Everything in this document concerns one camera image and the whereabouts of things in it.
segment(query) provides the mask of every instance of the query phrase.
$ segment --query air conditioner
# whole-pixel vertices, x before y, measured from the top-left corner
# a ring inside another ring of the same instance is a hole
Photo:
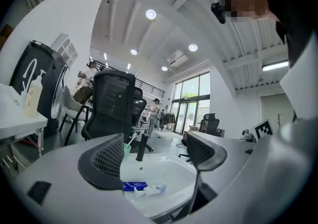
[[[177,50],[175,51],[172,55],[170,55],[170,57],[167,59],[167,61],[169,62],[170,66],[172,67],[178,67],[181,64],[183,64],[184,62],[186,62],[188,60],[188,58],[186,57],[186,55],[184,54],[184,52],[182,52],[181,50]]]

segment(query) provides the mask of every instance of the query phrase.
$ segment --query white sink basin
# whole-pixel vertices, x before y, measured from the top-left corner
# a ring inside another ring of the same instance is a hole
[[[146,217],[156,219],[171,213],[193,195],[196,169],[171,153],[145,154],[143,161],[136,161],[137,154],[129,154],[120,167],[123,182],[166,184],[162,194],[137,197],[134,192],[124,192],[125,197]]]

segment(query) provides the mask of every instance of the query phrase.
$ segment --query fluorescent light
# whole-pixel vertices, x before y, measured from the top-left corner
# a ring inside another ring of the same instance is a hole
[[[263,65],[262,70],[263,72],[265,72],[265,71],[270,71],[270,70],[274,70],[274,69],[278,69],[282,67],[287,67],[288,65],[289,65],[288,61],[281,61],[277,63]]]
[[[198,46],[197,46],[196,44],[191,44],[191,45],[189,46],[189,50],[190,50],[191,52],[195,52],[195,51],[198,50]]]
[[[146,17],[147,17],[148,19],[153,20],[153,19],[156,18],[156,16],[157,16],[157,13],[156,13],[153,9],[148,9],[148,10],[146,11]]]

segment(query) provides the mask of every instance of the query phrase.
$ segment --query white ceiling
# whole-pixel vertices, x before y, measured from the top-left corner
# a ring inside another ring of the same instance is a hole
[[[108,52],[120,70],[128,63],[132,64],[131,72],[147,65],[163,80],[173,81],[178,74],[209,60],[232,94],[266,84],[276,86],[286,74],[285,68],[261,72],[263,64],[287,59],[287,47],[275,31],[275,22],[234,23],[227,18],[221,25],[211,13],[212,2],[217,0],[102,0],[91,45]],[[145,17],[148,8],[157,11],[154,21]],[[199,46],[195,53],[188,51],[192,42]],[[130,49],[139,50],[134,60]],[[177,49],[185,51],[189,61],[176,70],[162,72],[162,66],[168,67],[167,57]]]

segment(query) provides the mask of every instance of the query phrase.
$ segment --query railing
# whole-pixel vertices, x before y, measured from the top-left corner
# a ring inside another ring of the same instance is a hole
[[[97,64],[97,68],[100,70],[100,71],[117,71],[117,69],[114,69],[113,67],[111,66],[106,66],[105,64],[103,63],[100,63],[98,61],[95,61],[93,60],[94,62],[96,62]],[[163,98],[164,96],[164,93],[165,91],[157,88],[157,87],[154,87],[144,81],[141,81],[139,79],[136,78],[136,83],[135,83],[135,87],[138,87],[140,88],[141,90],[143,90],[143,92],[147,92],[147,93],[150,93],[150,94],[153,94],[154,96],[156,97],[159,97],[159,98]]]

